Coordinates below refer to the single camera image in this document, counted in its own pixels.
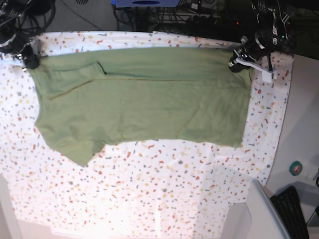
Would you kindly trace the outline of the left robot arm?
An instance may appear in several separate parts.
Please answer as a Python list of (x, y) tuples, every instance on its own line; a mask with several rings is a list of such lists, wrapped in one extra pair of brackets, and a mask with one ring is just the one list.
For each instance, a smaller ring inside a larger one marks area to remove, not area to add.
[(272, 73), (271, 54), (296, 45), (288, 5), (278, 0), (253, 0), (251, 5), (257, 18), (257, 30), (248, 37), (241, 37), (241, 44), (233, 50), (228, 67), (234, 73), (257, 68), (257, 62), (266, 57), (266, 69)]

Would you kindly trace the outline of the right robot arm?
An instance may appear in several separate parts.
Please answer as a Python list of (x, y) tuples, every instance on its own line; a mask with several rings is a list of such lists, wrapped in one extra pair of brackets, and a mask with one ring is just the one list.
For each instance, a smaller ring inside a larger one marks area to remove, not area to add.
[(54, 0), (0, 2), (0, 59), (10, 57), (24, 69), (39, 66), (40, 43), (56, 13)]

